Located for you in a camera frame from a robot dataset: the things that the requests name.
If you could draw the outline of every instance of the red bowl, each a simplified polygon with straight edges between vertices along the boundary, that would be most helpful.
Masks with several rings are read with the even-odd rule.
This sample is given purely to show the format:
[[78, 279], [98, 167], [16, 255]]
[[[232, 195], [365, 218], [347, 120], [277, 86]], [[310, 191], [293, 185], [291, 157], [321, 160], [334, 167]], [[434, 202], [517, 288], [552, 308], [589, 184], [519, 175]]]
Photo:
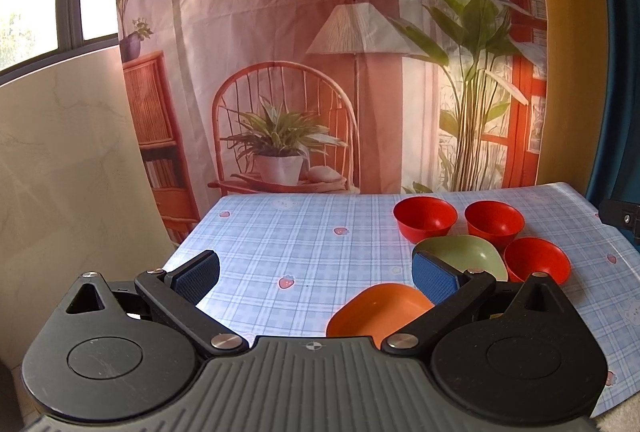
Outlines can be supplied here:
[[465, 210], [470, 235], [488, 240], [503, 250], [524, 228], [524, 217], [515, 208], [499, 201], [476, 201]]
[[442, 199], [416, 196], [396, 203], [394, 217], [400, 233], [416, 245], [427, 237], [447, 235], [458, 221], [458, 211]]
[[531, 273], [545, 271], [556, 281], [566, 282], [571, 263], [555, 244], [537, 237], [523, 237], [504, 250], [504, 264], [511, 282], [524, 282]]

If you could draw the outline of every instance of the wooden chair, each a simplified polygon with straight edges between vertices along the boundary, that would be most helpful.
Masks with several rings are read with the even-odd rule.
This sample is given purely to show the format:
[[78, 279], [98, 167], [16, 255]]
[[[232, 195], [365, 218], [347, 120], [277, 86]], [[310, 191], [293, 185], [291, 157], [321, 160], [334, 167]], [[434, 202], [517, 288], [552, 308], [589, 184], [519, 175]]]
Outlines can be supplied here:
[[358, 145], [358, 128], [351, 101], [340, 86], [324, 73], [295, 62], [272, 61], [253, 64], [231, 75], [220, 87], [213, 100], [213, 144], [216, 153], [218, 180], [209, 187], [219, 188], [222, 195], [229, 192], [255, 193], [235, 173], [254, 173], [252, 157], [240, 157], [241, 149], [226, 136], [242, 132], [240, 117], [234, 111], [252, 112], [264, 116], [260, 97], [287, 111], [314, 113], [329, 134], [344, 141], [346, 147], [325, 146], [326, 155], [313, 152], [310, 166], [329, 165], [346, 178], [341, 192], [358, 192], [353, 185], [354, 148]]

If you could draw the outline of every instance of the white flower pot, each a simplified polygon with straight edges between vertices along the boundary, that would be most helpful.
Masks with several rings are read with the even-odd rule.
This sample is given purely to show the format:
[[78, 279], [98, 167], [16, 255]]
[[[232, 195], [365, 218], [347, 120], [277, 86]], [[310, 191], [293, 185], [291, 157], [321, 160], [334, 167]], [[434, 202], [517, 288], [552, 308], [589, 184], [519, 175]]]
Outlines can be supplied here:
[[278, 185], [297, 185], [303, 156], [259, 156], [254, 155], [255, 167], [262, 181]]

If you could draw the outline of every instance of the lamp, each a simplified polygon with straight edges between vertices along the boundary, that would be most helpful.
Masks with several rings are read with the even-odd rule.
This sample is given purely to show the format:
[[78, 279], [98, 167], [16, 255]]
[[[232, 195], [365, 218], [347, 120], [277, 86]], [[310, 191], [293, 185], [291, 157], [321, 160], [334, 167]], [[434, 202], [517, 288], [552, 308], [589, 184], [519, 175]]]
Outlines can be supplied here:
[[[324, 22], [307, 54], [353, 54], [353, 111], [360, 126], [361, 53], [422, 54], [413, 42], [405, 39], [371, 3], [337, 5]], [[358, 143], [358, 186], [360, 186], [360, 143]]]

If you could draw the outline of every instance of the orange bowl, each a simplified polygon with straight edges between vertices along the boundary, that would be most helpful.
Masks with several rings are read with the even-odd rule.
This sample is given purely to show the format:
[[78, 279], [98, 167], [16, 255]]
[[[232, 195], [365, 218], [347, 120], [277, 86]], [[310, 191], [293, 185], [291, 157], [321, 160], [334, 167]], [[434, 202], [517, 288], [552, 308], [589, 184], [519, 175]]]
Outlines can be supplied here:
[[371, 336], [376, 347], [387, 336], [433, 307], [420, 291], [404, 284], [376, 284], [358, 293], [331, 317], [326, 336]]
[[504, 250], [504, 265], [511, 282], [524, 282], [535, 271], [544, 271], [560, 285], [571, 274], [571, 263], [555, 244], [537, 237], [523, 237]]
[[476, 201], [465, 210], [470, 235], [488, 240], [503, 250], [524, 228], [524, 217], [511, 205], [499, 201]]
[[416, 245], [427, 237], [447, 235], [458, 221], [458, 211], [437, 197], [415, 196], [396, 203], [394, 217], [402, 237]]

